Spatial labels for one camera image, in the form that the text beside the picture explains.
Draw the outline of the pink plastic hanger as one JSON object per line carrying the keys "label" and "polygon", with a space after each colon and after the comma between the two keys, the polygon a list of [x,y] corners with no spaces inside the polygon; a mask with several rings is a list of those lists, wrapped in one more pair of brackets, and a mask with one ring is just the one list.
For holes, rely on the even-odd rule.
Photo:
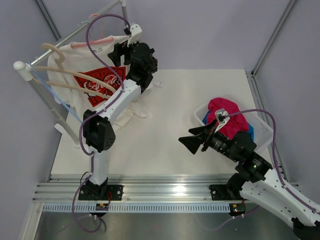
{"label": "pink plastic hanger", "polygon": [[[108,44],[112,43],[114,41],[113,36],[108,36],[105,37],[105,31],[104,31],[104,23],[102,22],[101,24],[101,30],[100,30],[100,38],[97,40],[89,40],[90,45],[100,45],[100,44]],[[77,48],[84,48],[87,46],[86,42],[71,42],[70,47],[72,49],[77,49]]]}

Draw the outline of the white Coca-Cola t-shirt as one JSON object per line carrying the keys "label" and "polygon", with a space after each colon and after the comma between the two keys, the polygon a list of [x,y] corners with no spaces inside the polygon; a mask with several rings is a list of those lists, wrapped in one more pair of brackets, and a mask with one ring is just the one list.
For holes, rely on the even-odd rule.
{"label": "white Coca-Cola t-shirt", "polygon": [[[88,49],[87,46],[71,48],[69,43],[60,47],[59,50],[65,57],[65,60],[62,63],[63,68],[70,72],[79,72],[96,78],[118,90],[121,88],[121,83],[117,77],[121,77],[121,79],[124,80],[130,67],[123,64],[116,67],[109,59],[108,53],[114,50],[115,44],[127,41],[128,36],[113,36],[113,38],[114,41],[112,43],[91,45],[91,50],[94,51],[94,53],[91,53],[91,50]],[[77,76],[51,71],[48,71],[47,75],[50,82],[86,88],[109,96],[112,96],[113,94],[107,88]],[[83,118],[83,114],[86,110],[95,111],[96,108],[106,102],[105,98],[90,93],[58,86],[52,86],[52,89],[67,105],[70,105],[74,109],[80,119]],[[136,98],[118,116],[115,121],[114,129],[117,131],[124,127],[133,116],[142,119],[150,119],[153,115],[146,105],[139,98]]]}

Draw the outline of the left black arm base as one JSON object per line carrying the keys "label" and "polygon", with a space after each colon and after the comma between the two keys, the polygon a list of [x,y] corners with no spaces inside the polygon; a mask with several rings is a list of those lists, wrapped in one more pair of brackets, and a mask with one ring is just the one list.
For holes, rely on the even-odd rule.
{"label": "left black arm base", "polygon": [[120,184],[84,185],[80,189],[80,201],[121,201],[124,186]]}

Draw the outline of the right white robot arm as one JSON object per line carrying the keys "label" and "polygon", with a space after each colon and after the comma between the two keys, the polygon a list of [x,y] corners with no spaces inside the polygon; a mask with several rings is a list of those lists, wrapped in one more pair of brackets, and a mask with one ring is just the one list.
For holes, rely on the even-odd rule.
{"label": "right white robot arm", "polygon": [[226,184],[210,185],[211,197],[254,202],[284,221],[300,240],[318,240],[320,206],[285,182],[276,167],[255,152],[256,144],[248,133],[239,131],[229,139],[217,129],[213,121],[189,129],[190,136],[178,139],[192,154],[211,148],[237,163]]}

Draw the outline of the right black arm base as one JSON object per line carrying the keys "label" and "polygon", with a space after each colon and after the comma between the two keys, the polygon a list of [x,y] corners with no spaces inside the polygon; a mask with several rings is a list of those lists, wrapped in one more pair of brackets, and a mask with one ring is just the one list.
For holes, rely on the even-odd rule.
{"label": "right black arm base", "polygon": [[240,191],[226,184],[211,184],[209,186],[213,201],[242,201]]}

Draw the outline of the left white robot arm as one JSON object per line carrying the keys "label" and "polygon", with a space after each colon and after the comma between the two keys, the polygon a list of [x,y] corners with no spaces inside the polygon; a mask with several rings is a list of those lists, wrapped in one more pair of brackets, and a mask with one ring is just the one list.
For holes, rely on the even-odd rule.
{"label": "left white robot arm", "polygon": [[106,201],[122,199],[119,185],[108,184],[109,150],[116,135],[113,124],[127,106],[139,97],[150,85],[153,74],[158,70],[154,49],[144,42],[117,43],[108,56],[115,66],[121,63],[129,66],[129,72],[120,83],[120,88],[97,110],[86,110],[80,126],[80,139],[85,140],[90,156],[87,178],[77,190],[80,201]]}

